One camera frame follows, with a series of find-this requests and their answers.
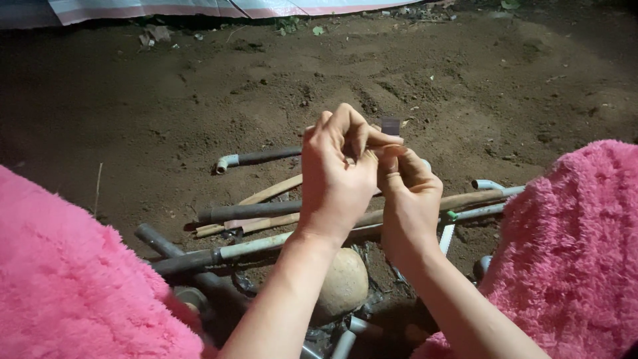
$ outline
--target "pink fleece fabric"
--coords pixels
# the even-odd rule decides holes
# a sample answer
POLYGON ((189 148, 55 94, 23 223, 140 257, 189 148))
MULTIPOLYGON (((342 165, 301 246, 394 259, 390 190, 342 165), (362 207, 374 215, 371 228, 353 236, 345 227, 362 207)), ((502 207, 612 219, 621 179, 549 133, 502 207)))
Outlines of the pink fleece fabric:
MULTIPOLYGON (((638 339, 638 146, 594 142, 509 200, 480 291, 552 359, 638 339)), ((441 333, 413 359, 453 358, 441 333)))
POLYGON ((0 358, 200 358, 172 312, 197 317, 117 231, 1 166, 0 238, 0 358))

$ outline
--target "left hand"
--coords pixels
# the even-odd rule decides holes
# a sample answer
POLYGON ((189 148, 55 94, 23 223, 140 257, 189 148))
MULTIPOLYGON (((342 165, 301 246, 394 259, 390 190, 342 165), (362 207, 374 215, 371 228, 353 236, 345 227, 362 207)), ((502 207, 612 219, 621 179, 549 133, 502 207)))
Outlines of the left hand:
POLYGON ((323 112, 304 133, 303 205, 298 230, 341 247, 376 190, 378 159, 368 148, 403 144, 371 127, 352 106, 323 112), (353 153, 356 164, 348 164, 353 153))

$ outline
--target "right hand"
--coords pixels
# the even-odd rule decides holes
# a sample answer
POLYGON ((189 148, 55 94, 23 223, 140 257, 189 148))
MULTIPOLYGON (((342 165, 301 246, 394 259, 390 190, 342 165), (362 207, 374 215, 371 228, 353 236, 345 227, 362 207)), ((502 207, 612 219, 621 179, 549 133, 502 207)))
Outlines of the right hand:
POLYGON ((381 244, 402 273, 419 272, 425 256, 442 256, 436 239, 443 183, 411 149, 379 159, 377 185, 385 197, 381 244))

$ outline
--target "scrap pile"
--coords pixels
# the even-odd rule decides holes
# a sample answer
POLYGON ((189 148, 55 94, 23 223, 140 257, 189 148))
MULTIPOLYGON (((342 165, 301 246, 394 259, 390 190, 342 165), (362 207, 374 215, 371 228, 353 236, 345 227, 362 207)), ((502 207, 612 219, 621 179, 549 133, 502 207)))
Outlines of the scrap pile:
MULTIPOLYGON (((257 164, 297 156, 300 153, 301 148, 296 146, 245 155, 223 156, 218 160, 216 172, 223 174, 229 167, 257 164)), ((200 211, 199 227, 195 236, 202 238, 231 232, 235 237, 233 245, 184 253, 148 224, 140 225, 135 235, 165 258, 151 264, 160 275, 175 279, 176 275, 181 275, 180 278, 183 278, 186 273, 187 277, 192 278, 195 286, 208 297, 218 315, 230 317, 234 313, 233 318, 226 320, 228 335, 246 310, 249 297, 254 296, 257 289, 239 272, 235 272, 231 278, 226 278, 219 277, 207 271, 206 268, 228 266, 233 271, 232 265, 242 261, 242 256, 281 247, 292 232, 246 242, 241 241, 241 236, 244 233, 298 222, 302 201, 265 201, 287 193, 299 186, 302 180, 300 174, 266 188, 234 206, 207 208, 200 211)), ((505 188, 495 182, 481 179, 473 181, 472 185, 479 191, 452 195, 441 200, 440 223, 445 228, 440 246, 444 253, 447 253, 450 245, 455 222, 501 213, 503 201, 524 189, 524 186, 505 188)), ((337 255, 323 284, 313 315, 312 327, 306 335, 303 358, 323 358, 324 353, 330 353, 331 358, 347 358, 357 336, 386 339, 394 343, 406 342, 407 338, 404 335, 391 335, 379 326, 365 321, 373 313, 373 305, 383 300, 383 295, 375 279, 367 270, 369 267, 367 248, 371 242, 365 241, 364 238, 366 240, 371 236, 378 238, 382 221, 383 210, 366 213, 350 233, 350 241, 347 243, 353 243, 351 248, 342 248, 337 255)), ((266 252, 264 255, 270 253, 272 256, 277 255, 275 251, 266 252)), ((393 270, 401 280, 403 276, 396 268, 393 270)), ((219 318, 216 318, 215 322, 218 326, 222 323, 219 318)))

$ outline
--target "white tarp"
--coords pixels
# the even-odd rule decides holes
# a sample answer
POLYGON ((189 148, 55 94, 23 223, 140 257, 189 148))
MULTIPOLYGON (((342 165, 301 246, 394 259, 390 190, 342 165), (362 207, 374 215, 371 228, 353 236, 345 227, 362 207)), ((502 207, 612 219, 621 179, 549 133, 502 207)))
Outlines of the white tarp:
POLYGON ((390 8, 416 1, 397 0, 2 0, 0 28, 69 25, 89 19, 146 15, 210 15, 260 19, 291 15, 330 15, 390 8))

